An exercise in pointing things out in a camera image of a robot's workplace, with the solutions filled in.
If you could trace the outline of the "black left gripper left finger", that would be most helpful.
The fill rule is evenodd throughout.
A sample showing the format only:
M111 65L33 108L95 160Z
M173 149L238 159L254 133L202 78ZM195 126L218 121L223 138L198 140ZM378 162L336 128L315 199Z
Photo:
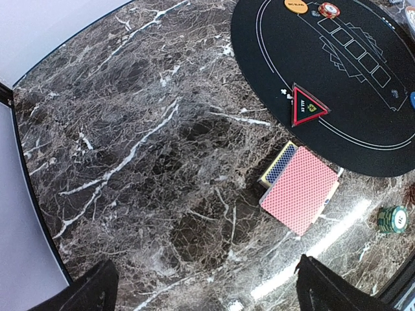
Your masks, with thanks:
M119 274L115 264L102 260L73 284L33 310L114 310Z

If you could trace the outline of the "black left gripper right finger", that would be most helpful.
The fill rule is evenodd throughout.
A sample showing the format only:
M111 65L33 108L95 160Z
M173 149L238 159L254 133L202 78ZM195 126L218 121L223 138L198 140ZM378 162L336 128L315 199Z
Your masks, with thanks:
M296 267L300 310L388 310L389 305L352 286L314 257Z

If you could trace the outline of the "orange big blind button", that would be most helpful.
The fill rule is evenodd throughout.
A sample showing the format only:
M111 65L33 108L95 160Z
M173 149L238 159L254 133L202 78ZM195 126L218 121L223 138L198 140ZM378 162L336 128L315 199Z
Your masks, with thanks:
M295 14L305 14L308 11L307 3L303 0L284 0L284 5Z

